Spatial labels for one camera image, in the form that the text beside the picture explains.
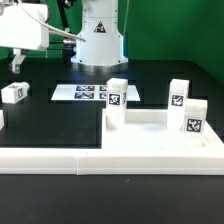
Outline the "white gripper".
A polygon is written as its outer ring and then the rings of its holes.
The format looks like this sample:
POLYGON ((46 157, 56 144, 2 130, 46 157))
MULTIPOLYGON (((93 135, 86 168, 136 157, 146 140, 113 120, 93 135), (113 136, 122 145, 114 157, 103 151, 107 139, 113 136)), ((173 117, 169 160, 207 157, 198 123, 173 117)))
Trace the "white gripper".
POLYGON ((24 3, 8 5, 0 14, 0 46, 14 48, 10 64, 13 73, 19 73, 27 50, 45 50, 49 46, 49 31, 37 22, 48 20, 48 6, 24 3))

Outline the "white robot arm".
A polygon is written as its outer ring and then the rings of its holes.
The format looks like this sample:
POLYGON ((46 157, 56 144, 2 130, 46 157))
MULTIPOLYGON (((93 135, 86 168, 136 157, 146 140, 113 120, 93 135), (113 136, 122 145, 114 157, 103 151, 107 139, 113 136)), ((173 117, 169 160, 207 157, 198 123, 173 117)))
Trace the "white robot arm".
POLYGON ((128 67, 124 36, 118 31, 118 0, 81 0, 82 29, 73 34, 48 24, 49 7, 40 0, 0 0, 0 47, 11 48, 11 71, 18 73, 29 50, 44 51, 49 36, 73 46, 73 65, 88 72, 117 72, 128 67))

